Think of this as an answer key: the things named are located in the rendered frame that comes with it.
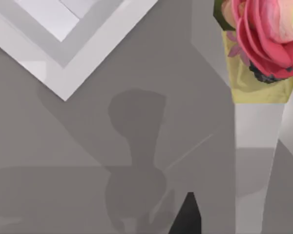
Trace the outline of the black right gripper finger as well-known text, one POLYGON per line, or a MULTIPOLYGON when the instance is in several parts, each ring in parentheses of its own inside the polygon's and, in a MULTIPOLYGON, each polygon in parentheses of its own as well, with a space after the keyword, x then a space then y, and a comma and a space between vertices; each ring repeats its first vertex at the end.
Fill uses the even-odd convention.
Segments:
POLYGON ((194 192, 188 192, 168 234, 202 234, 202 219, 194 192))

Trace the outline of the white vase with pink flower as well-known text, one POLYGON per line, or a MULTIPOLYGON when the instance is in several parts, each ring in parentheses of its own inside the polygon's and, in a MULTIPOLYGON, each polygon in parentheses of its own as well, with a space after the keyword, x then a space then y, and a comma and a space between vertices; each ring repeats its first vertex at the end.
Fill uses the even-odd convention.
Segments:
POLYGON ((236 122, 235 234, 262 234, 284 111, 293 90, 293 0, 213 0, 236 122))

